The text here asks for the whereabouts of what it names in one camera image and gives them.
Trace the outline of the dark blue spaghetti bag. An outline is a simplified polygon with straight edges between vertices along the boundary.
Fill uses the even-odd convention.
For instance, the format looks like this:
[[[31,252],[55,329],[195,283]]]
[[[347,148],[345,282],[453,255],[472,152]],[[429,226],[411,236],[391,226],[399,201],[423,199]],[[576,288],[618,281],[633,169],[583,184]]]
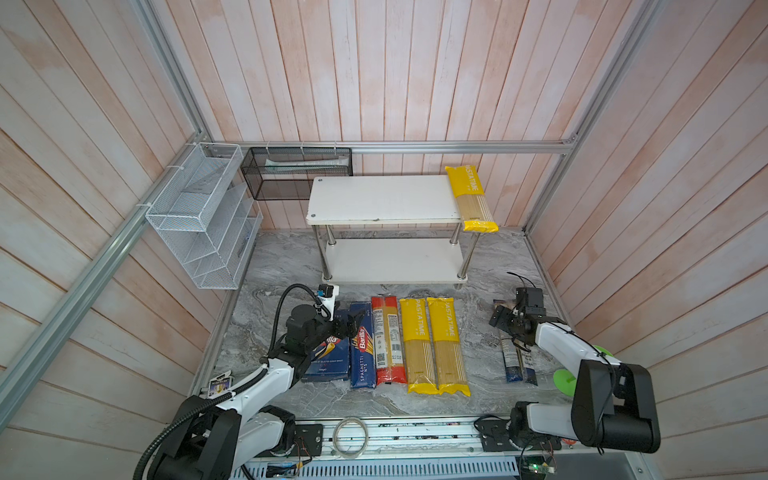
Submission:
[[[503,304],[509,307],[504,301],[493,301],[494,307],[498,304]],[[515,339],[503,331],[501,331],[499,334],[499,338],[505,366],[506,381],[508,383],[521,382],[537,386],[537,374],[533,368],[533,358],[531,352],[522,349],[515,342]]]

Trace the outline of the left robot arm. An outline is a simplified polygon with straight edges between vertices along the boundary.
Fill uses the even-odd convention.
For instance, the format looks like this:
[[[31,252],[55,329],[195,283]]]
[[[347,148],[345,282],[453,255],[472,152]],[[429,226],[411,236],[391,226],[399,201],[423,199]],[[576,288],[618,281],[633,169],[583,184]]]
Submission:
[[[321,343],[355,337],[362,319],[335,313],[338,286],[300,288],[311,303],[292,309],[285,335],[272,337],[259,367],[210,398],[183,401],[139,458],[134,478],[227,479],[263,452],[294,449],[295,417],[272,400],[302,379]]]

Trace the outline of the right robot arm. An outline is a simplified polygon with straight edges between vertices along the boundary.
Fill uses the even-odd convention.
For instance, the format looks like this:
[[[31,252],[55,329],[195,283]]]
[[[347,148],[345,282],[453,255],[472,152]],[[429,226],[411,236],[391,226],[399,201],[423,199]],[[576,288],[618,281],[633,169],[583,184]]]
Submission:
[[[598,449],[659,450],[661,433],[647,369],[605,354],[554,317],[524,315],[498,305],[489,324],[548,353],[576,377],[570,405],[516,403],[508,425],[514,445],[524,449],[562,438]]]

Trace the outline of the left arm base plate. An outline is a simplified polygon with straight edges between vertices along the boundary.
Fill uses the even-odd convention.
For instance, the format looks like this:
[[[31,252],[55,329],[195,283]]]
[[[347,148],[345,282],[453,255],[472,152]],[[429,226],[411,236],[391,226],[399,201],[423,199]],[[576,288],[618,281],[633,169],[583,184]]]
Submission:
[[[322,453],[324,427],[320,423],[288,425],[277,445],[259,457],[316,457]]]

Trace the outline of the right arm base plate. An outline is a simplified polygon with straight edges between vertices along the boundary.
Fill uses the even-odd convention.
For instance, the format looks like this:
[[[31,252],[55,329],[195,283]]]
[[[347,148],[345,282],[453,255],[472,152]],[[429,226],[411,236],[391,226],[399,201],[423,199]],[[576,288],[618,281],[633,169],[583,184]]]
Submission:
[[[479,435],[482,450],[486,453],[522,451],[559,451],[561,439],[550,435],[534,434],[529,439],[513,439],[509,434],[509,421],[494,415],[479,417],[473,427]]]

